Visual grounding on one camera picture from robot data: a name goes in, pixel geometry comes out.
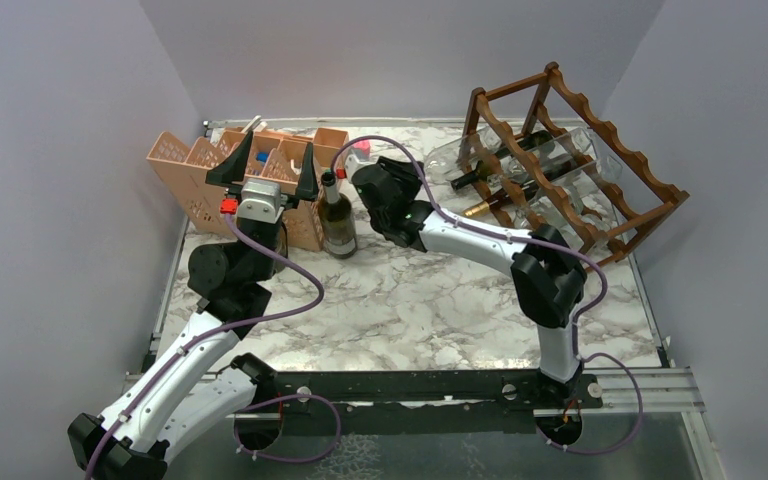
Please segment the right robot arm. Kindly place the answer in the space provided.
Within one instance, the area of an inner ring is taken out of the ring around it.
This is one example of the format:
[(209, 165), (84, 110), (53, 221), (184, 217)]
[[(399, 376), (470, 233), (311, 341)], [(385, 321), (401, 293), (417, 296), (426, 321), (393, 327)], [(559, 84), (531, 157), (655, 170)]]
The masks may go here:
[(586, 272), (560, 232), (509, 230), (458, 216), (418, 199), (413, 165), (385, 157), (346, 169), (372, 229), (399, 247), (454, 255), (511, 278), (525, 317), (536, 324), (540, 347), (536, 391), (560, 407), (576, 396), (583, 362), (573, 310), (582, 301)]

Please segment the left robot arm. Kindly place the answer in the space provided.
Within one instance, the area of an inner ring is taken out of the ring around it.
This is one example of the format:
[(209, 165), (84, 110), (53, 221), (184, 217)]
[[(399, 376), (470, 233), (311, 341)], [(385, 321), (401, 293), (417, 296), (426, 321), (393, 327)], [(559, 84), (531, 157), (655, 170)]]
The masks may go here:
[(246, 174), (253, 133), (220, 164), (206, 182), (223, 189), (219, 207), (233, 242), (206, 244), (189, 257), (189, 287), (199, 296), (196, 311), (174, 343), (119, 399), (98, 415), (80, 414), (67, 435), (88, 479), (161, 479), (189, 444), (222, 418), (276, 403), (275, 372), (252, 354), (237, 358), (209, 385), (199, 382), (258, 323), (271, 320), (271, 293), (263, 282), (282, 263), (317, 290), (308, 311), (324, 298), (322, 283), (280, 255), (282, 216), (319, 194), (315, 147), (307, 143), (301, 171), (284, 185), (267, 175)]

